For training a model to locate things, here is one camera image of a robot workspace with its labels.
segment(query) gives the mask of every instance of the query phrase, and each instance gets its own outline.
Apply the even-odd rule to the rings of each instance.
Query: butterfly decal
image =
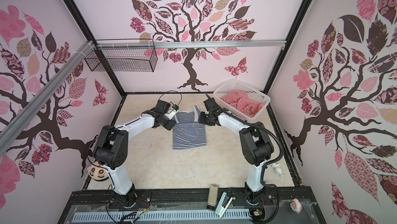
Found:
[[[106,103],[106,98],[104,95],[106,95],[106,92],[108,91],[104,86],[101,86],[100,83],[95,79],[95,87],[98,91],[98,95],[95,97],[94,102],[92,103],[93,106],[96,106],[98,104],[104,104]]]
[[[246,57],[244,57],[240,62],[237,67],[225,67],[225,70],[228,72],[231,72],[231,75],[235,76],[237,78],[237,75],[240,74],[240,72],[244,73],[247,71],[246,64],[247,60]]]

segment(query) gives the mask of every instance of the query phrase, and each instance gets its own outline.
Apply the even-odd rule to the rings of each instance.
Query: pink wall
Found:
[[[270,91],[327,223],[395,223],[396,0],[315,0]]]
[[[1,129],[84,42],[62,0],[1,0]],[[82,186],[89,142],[119,102],[106,73],[92,73],[85,63],[74,70],[0,156],[2,223],[58,221]]]
[[[198,40],[204,41],[211,41],[215,36],[222,34],[224,36],[219,40],[226,40],[232,34],[237,38],[245,37],[245,39],[285,39],[302,2],[302,0],[198,0],[197,8],[185,4],[183,10],[186,14],[184,14],[180,6],[186,0],[75,1],[95,38],[142,37],[153,38],[156,42],[195,41],[199,32]],[[234,1],[236,5],[229,11],[229,6],[233,6],[231,3]],[[173,9],[167,5],[170,3],[176,3]],[[142,15],[145,11],[150,12],[146,15],[147,20]],[[172,16],[167,17],[164,14],[161,16],[161,13],[158,13],[161,11],[168,14],[172,12],[175,15],[174,22]],[[263,90],[279,53],[279,47],[235,48],[230,53],[222,53],[212,48],[207,50],[200,51],[200,54],[205,54],[205,58],[197,59],[195,56],[197,51],[189,50],[185,58],[182,48],[179,48],[176,51],[166,51],[169,55],[175,53],[175,57],[174,55],[164,57],[164,51],[160,49],[154,73],[116,72],[116,75],[127,92],[214,91],[224,81],[235,76]],[[246,70],[241,71],[237,67],[243,58],[246,58]],[[234,67],[231,70],[237,68],[235,72],[239,75],[231,75],[231,72],[225,70],[226,67]]]

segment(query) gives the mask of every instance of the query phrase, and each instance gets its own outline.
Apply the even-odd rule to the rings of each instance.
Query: white plastic basket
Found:
[[[221,98],[228,94],[231,90],[237,90],[237,91],[246,91],[248,93],[248,98],[255,101],[255,102],[260,102],[263,103],[265,102],[265,106],[262,107],[254,117],[249,117],[246,114],[238,111],[236,108],[232,107],[229,105],[227,102],[223,101]],[[266,109],[266,106],[270,102],[270,97],[254,88],[251,86],[237,80],[237,79],[229,79],[228,81],[224,82],[221,86],[219,86],[215,91],[214,91],[214,99],[216,102],[220,105],[222,108],[227,108],[230,112],[232,112],[233,115],[236,117],[239,117],[243,120],[246,120],[247,122],[250,123],[255,123],[258,120],[258,117],[261,115],[261,113]]]

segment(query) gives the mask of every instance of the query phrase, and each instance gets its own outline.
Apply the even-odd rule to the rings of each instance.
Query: cartoon face cushion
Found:
[[[87,168],[88,175],[90,175],[90,177],[95,181],[105,181],[106,179],[108,179],[109,175],[107,171],[104,168],[101,168],[101,165],[97,161],[94,162],[94,164],[99,167],[93,165],[89,166]]]

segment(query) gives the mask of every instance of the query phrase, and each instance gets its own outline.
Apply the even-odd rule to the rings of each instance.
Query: tree mural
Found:
[[[140,19],[132,18],[130,26],[137,33],[142,33],[141,42],[147,42],[144,39],[150,38],[155,42],[183,42],[188,39],[192,42],[250,40],[256,33],[246,31],[254,22],[254,19],[243,19],[250,8],[243,6],[247,0],[218,0],[215,5],[213,0],[167,0],[168,3],[162,6],[160,1],[161,4],[166,3],[163,0],[132,0]],[[146,28],[151,28],[154,33],[144,32]],[[243,32],[232,33],[229,29]],[[206,60],[210,54],[214,59],[220,60],[220,55],[228,56],[238,51],[238,48],[216,48],[216,52],[207,48],[156,49],[156,53],[162,54],[164,60],[170,59],[174,63],[183,61],[190,78],[178,88],[191,86],[196,91],[200,91],[196,86],[208,84],[197,78],[192,64],[193,58]],[[231,68],[225,69],[233,76],[246,71],[246,66]]]
[[[302,70],[293,77],[302,90],[298,99],[301,99],[301,109],[305,112],[303,127],[298,136],[285,131],[292,141],[291,151],[296,150],[302,162],[301,146],[312,126],[320,125],[318,135],[324,135],[325,146],[335,141],[335,163],[338,168],[344,161],[351,178],[379,202],[378,178],[395,204],[396,177],[382,175],[378,171],[397,174],[395,167],[384,160],[394,156],[397,149],[391,145],[378,145],[381,139],[371,142],[365,135],[378,133],[397,139],[395,132],[380,126],[385,122],[397,124],[397,109],[393,106],[397,103],[397,87],[393,86],[397,80],[396,2],[378,0],[376,5],[375,0],[358,0],[361,18],[352,14],[341,16],[343,32],[337,33],[331,23],[321,44],[318,40],[309,44],[309,58],[300,64]],[[367,28],[364,23],[368,21],[370,27]],[[387,26],[389,31],[394,30],[390,40]],[[363,156],[378,158],[364,159],[353,152],[355,149]]]
[[[70,57],[67,42],[64,46],[57,48],[51,32],[45,36],[42,26],[36,19],[25,13],[24,18],[31,29],[25,30],[27,24],[19,19],[19,11],[15,6],[9,5],[8,13],[0,10],[0,35],[6,42],[6,44],[1,44],[1,56],[8,70],[8,72],[0,73],[0,95],[2,99],[8,99],[0,101],[0,115],[12,113],[9,120],[0,117],[0,122],[4,125],[8,125],[27,105],[31,97],[50,81],[50,72],[54,70],[56,73],[59,70],[56,64],[66,63]],[[30,30],[31,35],[23,32]],[[22,37],[26,38],[21,39],[16,48],[5,48],[12,38]],[[79,78],[82,71],[83,63],[81,62],[37,113],[40,122],[36,125],[29,123],[17,137],[17,140],[25,140],[25,142],[7,150],[7,152],[13,149],[20,150],[14,160],[17,161],[21,172],[34,177],[35,167],[48,162],[54,149],[69,148],[80,152],[81,176],[83,176],[87,155],[92,156],[92,151],[88,148],[92,142],[84,143],[78,139],[63,137],[61,134],[63,128],[67,127],[66,120],[73,117],[67,109],[83,104],[79,98],[85,91],[87,78]],[[93,105],[104,104],[106,100],[103,95],[107,90],[96,80],[95,86],[99,95],[94,98]]]

